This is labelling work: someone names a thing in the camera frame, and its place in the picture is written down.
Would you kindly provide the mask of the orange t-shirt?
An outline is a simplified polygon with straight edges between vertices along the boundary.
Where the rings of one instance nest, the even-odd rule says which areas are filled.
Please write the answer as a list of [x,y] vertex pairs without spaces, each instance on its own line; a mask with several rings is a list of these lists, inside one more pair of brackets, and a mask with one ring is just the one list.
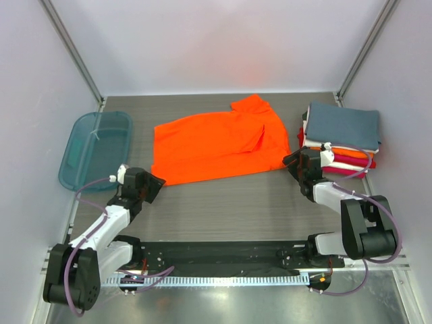
[[284,123],[257,94],[230,111],[158,125],[154,134],[151,171],[168,186],[281,169],[291,153]]
[[345,149],[345,148],[332,148],[332,151],[337,154],[337,155],[343,155],[345,157],[352,157],[355,159],[368,159],[369,156],[371,158],[374,157],[374,153],[363,153],[361,151],[353,151],[353,150],[349,150],[349,149]]

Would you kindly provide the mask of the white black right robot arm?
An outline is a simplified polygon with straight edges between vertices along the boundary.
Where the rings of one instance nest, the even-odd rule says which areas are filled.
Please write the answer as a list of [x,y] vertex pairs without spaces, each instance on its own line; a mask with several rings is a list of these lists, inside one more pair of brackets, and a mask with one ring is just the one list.
[[347,190],[325,178],[323,168],[334,158],[330,147],[318,151],[303,147],[283,158],[302,195],[341,217],[339,232],[314,236],[318,255],[346,256],[376,264],[393,261],[401,252],[402,240],[388,200]]

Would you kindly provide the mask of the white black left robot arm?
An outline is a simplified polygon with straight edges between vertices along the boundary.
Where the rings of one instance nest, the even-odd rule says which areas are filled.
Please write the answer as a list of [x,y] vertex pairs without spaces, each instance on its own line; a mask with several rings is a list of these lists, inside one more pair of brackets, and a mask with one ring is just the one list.
[[49,254],[43,300],[66,305],[77,317],[95,305],[101,284],[112,273],[139,260],[138,239],[119,233],[166,183],[142,168],[124,164],[106,181],[115,184],[117,192],[105,206],[97,207],[101,216],[76,239],[56,244]]

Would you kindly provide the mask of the folded magenta t-shirt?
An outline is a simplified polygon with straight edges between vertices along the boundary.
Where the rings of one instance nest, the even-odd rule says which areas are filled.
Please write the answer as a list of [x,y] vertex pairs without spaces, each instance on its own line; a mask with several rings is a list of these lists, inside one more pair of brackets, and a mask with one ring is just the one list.
[[361,159],[351,156],[335,154],[334,161],[338,163],[345,163],[357,167],[366,167],[369,163],[368,159]]

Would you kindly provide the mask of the folded orange t-shirt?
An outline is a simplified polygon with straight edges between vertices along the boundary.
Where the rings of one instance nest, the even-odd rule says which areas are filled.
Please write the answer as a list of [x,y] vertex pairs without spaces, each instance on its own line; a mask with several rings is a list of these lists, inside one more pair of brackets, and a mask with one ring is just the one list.
[[368,159],[369,156],[371,158],[374,157],[374,153],[363,153],[361,151],[353,151],[353,150],[349,150],[349,149],[345,149],[345,148],[332,148],[332,151],[337,154],[337,155],[343,155],[345,157],[352,157],[355,159]]

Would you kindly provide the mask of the teal plastic bin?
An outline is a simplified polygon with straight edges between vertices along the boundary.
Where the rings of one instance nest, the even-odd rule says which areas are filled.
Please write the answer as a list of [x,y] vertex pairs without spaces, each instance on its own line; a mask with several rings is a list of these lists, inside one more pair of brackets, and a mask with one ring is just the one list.
[[132,118],[122,111],[94,112],[74,123],[59,168],[59,183],[77,191],[90,182],[115,175],[127,163]]

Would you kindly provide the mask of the folded blue-grey t-shirt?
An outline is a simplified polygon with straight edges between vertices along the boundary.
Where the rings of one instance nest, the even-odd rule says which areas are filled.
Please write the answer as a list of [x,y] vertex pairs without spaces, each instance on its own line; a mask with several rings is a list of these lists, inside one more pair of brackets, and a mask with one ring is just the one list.
[[313,140],[340,140],[369,149],[381,144],[379,112],[313,101],[308,106],[306,134]]

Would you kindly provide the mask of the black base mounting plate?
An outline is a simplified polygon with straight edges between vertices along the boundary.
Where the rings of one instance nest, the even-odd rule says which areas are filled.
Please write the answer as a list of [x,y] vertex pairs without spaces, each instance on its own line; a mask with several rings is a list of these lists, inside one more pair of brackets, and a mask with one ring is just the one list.
[[178,277],[270,277],[300,269],[341,269],[344,260],[320,256],[303,240],[143,242],[121,269],[156,274],[171,266]]

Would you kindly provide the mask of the left aluminium frame post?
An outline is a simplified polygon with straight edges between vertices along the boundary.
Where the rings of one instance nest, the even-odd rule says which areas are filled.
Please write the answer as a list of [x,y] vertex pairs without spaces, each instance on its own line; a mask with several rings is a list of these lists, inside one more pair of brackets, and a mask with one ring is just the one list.
[[98,105],[97,111],[102,112],[104,104],[106,102],[106,98],[102,95],[101,91],[97,87],[93,77],[90,74],[90,71],[88,70],[83,58],[81,57],[76,45],[74,44],[74,41],[72,40],[65,24],[63,23],[63,20],[55,9],[54,4],[50,0],[39,0],[38,2],[44,9],[50,23],[53,25],[57,35],[59,36],[65,49],[69,53],[78,72],[80,73],[91,94],[96,100]]

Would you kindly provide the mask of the aluminium frame post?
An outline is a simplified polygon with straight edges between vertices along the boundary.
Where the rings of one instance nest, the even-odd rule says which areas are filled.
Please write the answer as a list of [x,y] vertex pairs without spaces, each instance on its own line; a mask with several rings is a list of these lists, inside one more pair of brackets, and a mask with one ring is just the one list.
[[65,49],[69,53],[78,72],[80,73],[91,94],[96,100],[98,105],[97,111],[102,112],[104,104],[106,102],[106,98],[102,95],[101,91],[97,87],[93,77],[90,74],[90,71],[88,70],[83,58],[81,57],[76,45],[74,44],[74,41],[72,40],[65,24],[63,23],[63,20],[55,9],[54,4],[50,0],[39,0],[38,2],[44,9],[50,23],[53,25],[57,35],[59,36]]
[[367,34],[358,55],[356,56],[353,64],[351,65],[340,89],[334,92],[334,99],[339,107],[344,107],[344,97],[347,95],[353,81],[357,77],[361,67],[367,60],[367,57],[371,54],[373,47],[379,40],[382,32],[385,29],[386,24],[389,22],[390,18],[394,14],[396,8],[398,7],[400,1],[399,0],[387,0],[384,3],[384,6],[380,10],[377,18],[375,19],[371,30]]

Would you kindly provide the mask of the right aluminium frame post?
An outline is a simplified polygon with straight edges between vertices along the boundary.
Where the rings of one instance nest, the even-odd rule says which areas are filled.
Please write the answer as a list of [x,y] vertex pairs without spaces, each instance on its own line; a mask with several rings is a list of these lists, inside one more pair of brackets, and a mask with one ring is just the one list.
[[396,8],[398,7],[400,1],[399,0],[387,0],[384,3],[384,6],[380,10],[377,18],[375,19],[371,30],[367,34],[358,55],[356,56],[353,64],[351,65],[340,89],[334,92],[334,99],[339,107],[344,107],[344,97],[347,95],[353,81],[357,77],[361,67],[367,60],[367,57],[371,54],[373,47],[379,40],[382,32],[385,29],[386,24],[389,22],[390,18],[394,14]]

